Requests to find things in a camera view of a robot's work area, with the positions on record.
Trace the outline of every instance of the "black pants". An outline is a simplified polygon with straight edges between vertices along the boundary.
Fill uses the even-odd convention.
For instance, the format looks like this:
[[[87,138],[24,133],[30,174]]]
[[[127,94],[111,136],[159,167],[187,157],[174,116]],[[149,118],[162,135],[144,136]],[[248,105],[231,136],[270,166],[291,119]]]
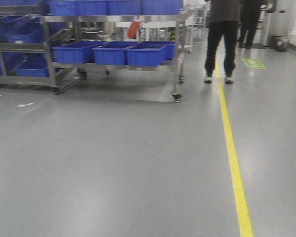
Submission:
[[[241,35],[239,38],[239,42],[243,42],[245,40],[246,34],[247,39],[246,39],[246,45],[251,46],[253,43],[253,39],[256,34],[257,26],[259,23],[261,11],[243,11],[241,13]]]
[[[224,38],[226,49],[224,69],[226,74],[231,76],[235,69],[237,32],[238,21],[223,21],[209,24],[207,57],[205,63],[205,69],[208,76],[211,76],[215,69],[216,51],[222,36]]]

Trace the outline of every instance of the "person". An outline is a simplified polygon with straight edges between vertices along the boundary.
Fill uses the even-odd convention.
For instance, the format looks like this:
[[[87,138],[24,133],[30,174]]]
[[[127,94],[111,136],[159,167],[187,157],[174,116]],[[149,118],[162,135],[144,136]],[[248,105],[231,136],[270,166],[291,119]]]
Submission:
[[[261,15],[261,5],[266,4],[266,0],[242,0],[241,3],[239,48],[251,49]]]
[[[235,69],[235,50],[237,44],[238,24],[240,20],[239,0],[205,0],[211,1],[209,34],[206,56],[205,83],[212,83],[215,69],[217,47],[224,38],[225,43],[225,83],[232,84],[232,72]]]

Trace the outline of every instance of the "trash can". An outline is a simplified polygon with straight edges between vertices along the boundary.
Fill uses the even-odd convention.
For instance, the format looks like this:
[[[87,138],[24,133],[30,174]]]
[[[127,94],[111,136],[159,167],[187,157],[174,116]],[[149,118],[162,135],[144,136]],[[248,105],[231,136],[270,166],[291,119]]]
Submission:
[[[287,50],[289,41],[290,41],[289,37],[276,37],[275,50],[279,52],[285,52]]]

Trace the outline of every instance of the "stainless steel cart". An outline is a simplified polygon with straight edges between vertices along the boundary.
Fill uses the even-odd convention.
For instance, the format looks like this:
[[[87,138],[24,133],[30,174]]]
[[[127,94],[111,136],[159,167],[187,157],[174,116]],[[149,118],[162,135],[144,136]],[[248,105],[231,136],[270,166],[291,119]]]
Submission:
[[[22,16],[22,15],[43,15],[44,9],[48,6],[41,2],[39,5],[18,5],[18,6],[0,6],[0,16]],[[56,73],[52,66],[52,55],[50,41],[54,36],[50,36],[48,25],[45,21],[41,22],[45,29],[44,43],[2,43],[0,42],[0,64],[2,67],[2,75],[0,75],[0,84],[22,84],[22,85],[40,85],[50,86],[55,93],[67,88],[77,82],[78,79],[72,79],[63,82],[63,78],[71,71],[71,69],[61,70]],[[23,53],[45,53],[49,67],[48,78],[42,77],[19,77],[14,72],[7,73],[4,52],[23,52]]]
[[[139,16],[43,16],[42,24],[47,22],[72,22],[74,27],[78,27],[81,22],[160,22],[175,21],[176,31],[180,32],[180,23],[184,22],[193,14],[192,11],[185,11],[178,15],[139,15]],[[48,28],[44,27],[45,35],[49,35]],[[176,37],[176,56],[174,60],[166,60],[157,67],[130,66],[130,65],[97,65],[94,63],[86,64],[62,64],[50,62],[53,68],[78,69],[84,77],[88,71],[106,70],[132,70],[132,71],[155,71],[155,72],[173,72],[173,91],[172,95],[176,102],[180,102],[182,95],[179,92],[178,84],[183,83],[183,60],[184,55],[179,52],[179,44],[184,45],[185,30],[180,37]]]

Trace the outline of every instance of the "green floor sign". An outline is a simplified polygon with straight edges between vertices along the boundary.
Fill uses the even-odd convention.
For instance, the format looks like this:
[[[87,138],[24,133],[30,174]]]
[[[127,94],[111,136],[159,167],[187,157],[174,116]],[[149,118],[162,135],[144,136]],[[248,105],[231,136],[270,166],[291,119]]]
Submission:
[[[259,59],[243,58],[242,61],[247,68],[265,69],[266,67]]]

